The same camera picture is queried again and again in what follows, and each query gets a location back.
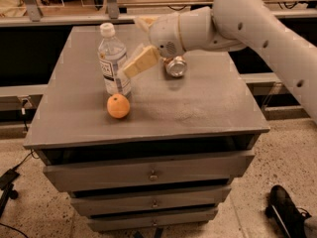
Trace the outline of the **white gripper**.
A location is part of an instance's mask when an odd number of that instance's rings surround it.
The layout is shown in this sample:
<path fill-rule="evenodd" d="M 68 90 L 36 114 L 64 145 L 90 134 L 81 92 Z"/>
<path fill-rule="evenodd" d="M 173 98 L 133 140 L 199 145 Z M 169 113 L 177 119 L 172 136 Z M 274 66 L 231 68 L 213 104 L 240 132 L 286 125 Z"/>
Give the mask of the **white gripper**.
<path fill-rule="evenodd" d="M 143 31 L 149 31 L 152 45 L 139 45 L 133 55 L 123 65 L 124 74 L 132 78 L 137 74 L 155 66 L 160 59 L 174 58 L 185 53 L 179 27 L 179 13 L 163 15 L 161 17 L 140 16 L 134 23 Z"/>

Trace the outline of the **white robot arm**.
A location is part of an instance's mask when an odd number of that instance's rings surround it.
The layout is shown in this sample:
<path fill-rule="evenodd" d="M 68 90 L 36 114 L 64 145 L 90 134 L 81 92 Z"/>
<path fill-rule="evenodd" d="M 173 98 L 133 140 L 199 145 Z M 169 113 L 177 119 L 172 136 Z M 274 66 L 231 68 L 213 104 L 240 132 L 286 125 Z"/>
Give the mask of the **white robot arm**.
<path fill-rule="evenodd" d="M 160 58 L 248 47 L 317 122 L 317 47 L 280 23 L 263 0 L 214 0 L 211 8 L 138 17 L 135 24 L 148 34 L 150 44 L 123 66 L 127 77 L 151 68 Z"/>

